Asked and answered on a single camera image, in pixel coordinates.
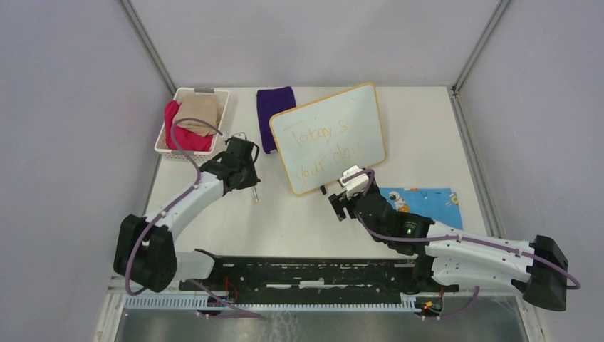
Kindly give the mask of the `yellow framed whiteboard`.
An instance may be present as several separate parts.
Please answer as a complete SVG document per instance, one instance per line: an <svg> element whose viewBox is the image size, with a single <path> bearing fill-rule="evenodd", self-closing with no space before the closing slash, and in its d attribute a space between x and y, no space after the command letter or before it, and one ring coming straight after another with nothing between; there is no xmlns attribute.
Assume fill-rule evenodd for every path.
<svg viewBox="0 0 604 342"><path fill-rule="evenodd" d="M352 166L375 166L387 158L373 83L275 114L269 127L295 195L337 181Z"/></svg>

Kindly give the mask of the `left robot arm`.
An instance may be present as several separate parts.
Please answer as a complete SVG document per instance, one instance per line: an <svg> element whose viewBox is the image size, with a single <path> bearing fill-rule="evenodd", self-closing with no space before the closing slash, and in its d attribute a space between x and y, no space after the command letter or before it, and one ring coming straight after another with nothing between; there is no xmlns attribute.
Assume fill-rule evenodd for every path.
<svg viewBox="0 0 604 342"><path fill-rule="evenodd" d="M154 212L142 217L130 214L121 222L113 270L124 276L130 295L134 294L132 282L156 293L173 281L189 279L210 291L222 285L224 272L215 266L213 254L179 252L175 242L208 206L233 190L259 183L255 168L258 145L237 137L226 143L225 151L194 167L195 179L176 197Z"/></svg>

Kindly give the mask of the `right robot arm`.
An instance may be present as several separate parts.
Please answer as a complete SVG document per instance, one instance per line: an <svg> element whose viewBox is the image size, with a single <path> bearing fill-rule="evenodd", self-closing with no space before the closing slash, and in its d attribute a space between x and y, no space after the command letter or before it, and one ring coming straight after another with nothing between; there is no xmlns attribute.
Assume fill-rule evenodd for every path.
<svg viewBox="0 0 604 342"><path fill-rule="evenodd" d="M565 311L568 259L556 241L482 237L429 217L399 212L376 191L342 192L328 198L336 217L356 219L372 239L416 258L413 285L429 291L437 284L481 289L515 289L524 301L549 311Z"/></svg>

